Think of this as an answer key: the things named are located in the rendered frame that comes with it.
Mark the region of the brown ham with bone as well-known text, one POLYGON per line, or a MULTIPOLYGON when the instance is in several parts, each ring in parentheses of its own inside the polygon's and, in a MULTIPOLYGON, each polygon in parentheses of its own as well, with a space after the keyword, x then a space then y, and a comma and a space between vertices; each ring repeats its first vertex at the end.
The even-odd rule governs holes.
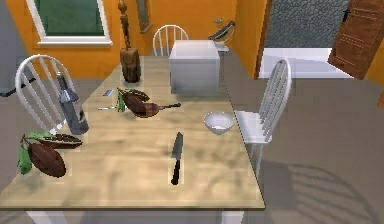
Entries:
POLYGON ((153 116, 157 115, 158 112, 161 110, 164 110, 167 108, 173 108, 173 107, 180 107, 180 106, 181 106, 180 103, 171 104, 171 105, 164 105, 164 106, 160 106, 160 105, 155 104, 155 103, 145 103, 144 104, 145 110, 140 111, 140 112, 134 112, 134 115, 138 116, 140 118, 149 118, 149 117, 153 117, 153 116))

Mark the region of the white bowl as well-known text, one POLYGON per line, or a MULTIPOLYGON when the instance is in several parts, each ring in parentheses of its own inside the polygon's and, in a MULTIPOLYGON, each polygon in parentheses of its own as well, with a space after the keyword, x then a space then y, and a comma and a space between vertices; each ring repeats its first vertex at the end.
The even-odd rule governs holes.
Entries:
POLYGON ((234 118, 225 112, 209 112, 204 117, 204 124, 212 133, 222 135, 233 127, 234 118))

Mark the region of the white box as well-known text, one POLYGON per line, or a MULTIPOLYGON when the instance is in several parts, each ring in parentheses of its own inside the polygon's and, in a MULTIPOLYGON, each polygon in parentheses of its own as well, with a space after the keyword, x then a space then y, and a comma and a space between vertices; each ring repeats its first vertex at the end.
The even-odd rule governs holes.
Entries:
POLYGON ((212 40, 177 40, 169 56, 169 70, 172 94, 218 92, 220 56, 212 40))

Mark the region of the brown cocoa pods with leaves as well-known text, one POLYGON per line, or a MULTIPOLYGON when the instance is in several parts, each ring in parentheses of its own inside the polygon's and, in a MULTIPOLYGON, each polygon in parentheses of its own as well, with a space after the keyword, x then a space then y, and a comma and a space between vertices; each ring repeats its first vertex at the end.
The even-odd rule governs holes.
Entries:
POLYGON ((136 89, 123 90, 118 89, 117 106, 119 112, 124 112, 126 108, 132 112, 144 113, 144 103, 147 102, 150 97, 143 91, 136 89))
POLYGON ((66 166, 58 149, 75 149, 82 144, 82 140, 68 134, 30 132, 21 137, 17 167, 23 175, 35 167, 48 176, 63 177, 66 166))

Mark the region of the white spindle-back chair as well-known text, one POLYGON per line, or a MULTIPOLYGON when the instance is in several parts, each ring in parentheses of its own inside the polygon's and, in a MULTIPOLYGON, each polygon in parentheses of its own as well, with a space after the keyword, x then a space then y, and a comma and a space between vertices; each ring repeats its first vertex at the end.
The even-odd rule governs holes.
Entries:
POLYGON ((257 113, 235 110, 243 141, 250 146, 249 157, 259 176, 264 146, 272 141, 272 134, 286 107, 292 85, 291 64, 287 58, 274 66, 257 113))
POLYGON ((170 56, 176 40, 188 40, 189 35, 180 26, 167 24, 161 26, 152 38, 154 56, 170 56))
POLYGON ((32 55, 24 59, 15 74, 16 94, 36 123, 45 131, 56 134, 66 123, 59 104, 61 89, 57 75, 64 76, 75 91, 67 68, 49 55, 32 55))

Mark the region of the grey curved desk lamp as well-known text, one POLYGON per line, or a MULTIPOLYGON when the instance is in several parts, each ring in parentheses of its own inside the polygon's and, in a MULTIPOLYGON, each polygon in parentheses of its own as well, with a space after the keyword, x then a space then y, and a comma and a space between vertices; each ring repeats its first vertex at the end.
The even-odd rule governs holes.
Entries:
POLYGON ((216 33, 209 36, 208 39, 212 40, 218 52, 227 53, 229 47, 226 43, 232 39, 235 32, 235 22, 229 21, 227 25, 220 28, 216 33))

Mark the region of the light wooden dining table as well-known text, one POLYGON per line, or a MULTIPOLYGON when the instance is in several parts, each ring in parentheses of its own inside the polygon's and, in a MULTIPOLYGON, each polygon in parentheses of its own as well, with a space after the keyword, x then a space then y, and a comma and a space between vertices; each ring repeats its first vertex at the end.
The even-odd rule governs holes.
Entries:
POLYGON ((211 95, 172 94, 167 58, 145 57, 141 63, 137 89, 162 106, 181 106, 151 118, 97 110, 115 102, 103 97, 106 90, 127 85, 115 69, 83 104, 89 130, 80 147, 63 151, 66 175, 54 178, 38 170, 17 175, 0 192, 0 209, 26 210, 49 224, 66 224, 65 210, 214 209, 222 211, 225 223, 234 223, 245 210, 264 209, 239 128, 215 135, 204 124, 209 112, 232 111, 225 87, 211 95), (173 185, 178 132, 183 149, 179 182, 173 185))

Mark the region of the grey glass bottle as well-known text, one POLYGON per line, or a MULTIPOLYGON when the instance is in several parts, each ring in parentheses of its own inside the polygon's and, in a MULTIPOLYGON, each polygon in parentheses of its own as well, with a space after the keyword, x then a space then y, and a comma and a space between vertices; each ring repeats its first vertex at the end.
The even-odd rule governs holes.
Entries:
POLYGON ((60 85, 58 100, 70 132, 73 135, 85 134, 89 126, 78 95, 68 86, 61 73, 57 74, 57 80, 60 85))

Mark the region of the white-framed window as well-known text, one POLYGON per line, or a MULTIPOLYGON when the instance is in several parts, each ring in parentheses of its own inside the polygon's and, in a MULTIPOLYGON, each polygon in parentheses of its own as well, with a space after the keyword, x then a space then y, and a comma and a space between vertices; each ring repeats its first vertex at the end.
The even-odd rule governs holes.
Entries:
POLYGON ((104 0, 25 0, 41 46, 111 46, 104 0))

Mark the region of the brown wooden room door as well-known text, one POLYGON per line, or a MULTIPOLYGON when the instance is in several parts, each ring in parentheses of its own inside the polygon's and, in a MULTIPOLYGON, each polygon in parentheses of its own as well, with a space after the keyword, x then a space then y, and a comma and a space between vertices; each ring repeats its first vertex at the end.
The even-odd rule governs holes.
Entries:
POLYGON ((384 0, 349 0, 328 63, 363 80, 384 38, 384 0))

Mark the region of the black-handled kitchen knife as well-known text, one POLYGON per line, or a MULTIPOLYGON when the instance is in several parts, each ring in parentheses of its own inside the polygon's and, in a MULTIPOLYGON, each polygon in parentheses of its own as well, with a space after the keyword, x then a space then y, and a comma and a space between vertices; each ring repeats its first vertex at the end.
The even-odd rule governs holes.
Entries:
POLYGON ((173 146, 173 151, 171 154, 171 157, 176 160, 173 176, 171 179, 171 183, 173 185, 177 185, 179 182, 179 176, 180 176, 180 161, 181 161, 181 154, 183 149, 183 134, 181 132, 178 132, 176 135, 176 139, 173 146))

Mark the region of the framed wall picture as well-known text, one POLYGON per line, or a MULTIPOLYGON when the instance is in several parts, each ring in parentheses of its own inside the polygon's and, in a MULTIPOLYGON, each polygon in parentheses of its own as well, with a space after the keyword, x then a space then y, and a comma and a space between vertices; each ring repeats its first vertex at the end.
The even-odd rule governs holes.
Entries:
POLYGON ((153 24, 150 21, 149 2, 148 0, 136 0, 139 29, 141 33, 148 32, 153 24))

